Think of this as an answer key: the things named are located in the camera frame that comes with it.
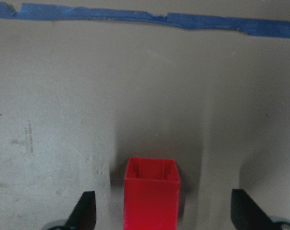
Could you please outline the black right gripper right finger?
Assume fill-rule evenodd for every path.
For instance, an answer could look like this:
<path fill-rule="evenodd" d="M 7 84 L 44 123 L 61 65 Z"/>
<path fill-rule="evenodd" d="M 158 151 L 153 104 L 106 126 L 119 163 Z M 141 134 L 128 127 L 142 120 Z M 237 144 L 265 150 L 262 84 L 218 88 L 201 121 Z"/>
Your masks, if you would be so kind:
<path fill-rule="evenodd" d="M 237 230 L 279 229 L 243 189 L 232 190 L 231 221 Z"/>

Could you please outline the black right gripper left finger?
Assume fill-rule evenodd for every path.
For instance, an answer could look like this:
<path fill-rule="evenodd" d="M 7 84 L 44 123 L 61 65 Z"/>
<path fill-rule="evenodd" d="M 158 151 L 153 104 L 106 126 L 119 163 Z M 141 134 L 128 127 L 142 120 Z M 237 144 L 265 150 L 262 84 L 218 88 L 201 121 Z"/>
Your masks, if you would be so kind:
<path fill-rule="evenodd" d="M 65 223 L 69 230 L 93 230 L 97 222 L 95 191 L 86 191 Z"/>

